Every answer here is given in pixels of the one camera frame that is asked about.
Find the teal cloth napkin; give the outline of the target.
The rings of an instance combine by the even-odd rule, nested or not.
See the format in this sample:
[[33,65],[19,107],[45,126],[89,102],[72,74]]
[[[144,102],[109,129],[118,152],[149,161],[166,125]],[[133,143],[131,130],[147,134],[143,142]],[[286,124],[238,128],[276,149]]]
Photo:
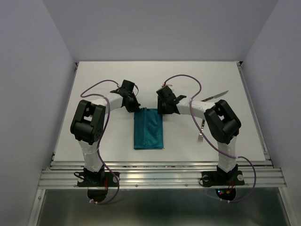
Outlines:
[[142,108],[134,113],[134,149],[163,149],[163,118],[157,109]]

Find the metal fork black handle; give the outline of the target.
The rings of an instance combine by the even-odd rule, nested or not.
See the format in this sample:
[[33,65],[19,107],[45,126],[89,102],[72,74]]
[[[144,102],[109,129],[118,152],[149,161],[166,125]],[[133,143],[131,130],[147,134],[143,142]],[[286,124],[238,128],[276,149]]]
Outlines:
[[201,124],[201,131],[200,133],[198,134],[198,142],[202,143],[203,142],[203,132],[204,132],[204,127],[205,127],[205,120],[202,120],[202,124]]

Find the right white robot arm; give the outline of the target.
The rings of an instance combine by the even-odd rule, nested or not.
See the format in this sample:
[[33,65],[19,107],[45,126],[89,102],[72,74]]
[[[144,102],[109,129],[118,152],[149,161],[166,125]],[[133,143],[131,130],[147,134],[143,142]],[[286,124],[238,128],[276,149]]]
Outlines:
[[207,122],[211,136],[216,140],[219,153],[216,178],[226,184],[231,181],[238,170],[235,157],[235,146],[241,122],[225,100],[214,103],[217,99],[227,94],[227,91],[206,98],[202,101],[188,99],[184,95],[176,96],[173,91],[164,86],[157,90],[159,114],[190,115],[195,123],[196,118]]

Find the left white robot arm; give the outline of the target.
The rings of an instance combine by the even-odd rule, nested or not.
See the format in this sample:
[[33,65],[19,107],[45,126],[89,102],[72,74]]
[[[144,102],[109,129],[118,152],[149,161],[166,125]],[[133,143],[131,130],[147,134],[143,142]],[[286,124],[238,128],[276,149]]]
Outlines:
[[[115,83],[117,89],[107,95],[87,93],[104,82]],[[113,80],[103,80],[96,85],[80,95],[82,99],[78,103],[70,131],[79,142],[85,162],[83,174],[76,173],[76,177],[98,186],[104,182],[105,177],[104,163],[99,157],[99,143],[108,125],[111,111],[125,107],[129,113],[135,113],[140,110],[140,104],[133,92],[138,86],[131,81],[123,80],[119,85]]]

